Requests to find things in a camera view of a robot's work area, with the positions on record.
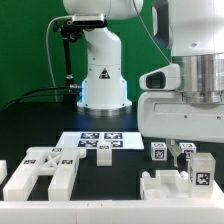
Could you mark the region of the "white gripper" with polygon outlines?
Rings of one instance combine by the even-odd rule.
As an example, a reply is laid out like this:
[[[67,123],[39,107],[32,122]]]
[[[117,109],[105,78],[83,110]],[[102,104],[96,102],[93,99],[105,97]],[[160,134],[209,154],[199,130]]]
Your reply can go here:
[[[167,139],[175,167],[182,154],[176,140],[224,143],[224,103],[187,104],[178,92],[144,92],[137,123],[143,136]]]

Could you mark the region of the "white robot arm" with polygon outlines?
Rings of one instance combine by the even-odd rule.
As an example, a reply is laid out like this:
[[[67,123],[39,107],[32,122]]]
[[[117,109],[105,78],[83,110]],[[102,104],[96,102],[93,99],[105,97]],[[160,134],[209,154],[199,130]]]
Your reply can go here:
[[[224,0],[63,0],[87,41],[78,106],[145,137],[224,143]]]

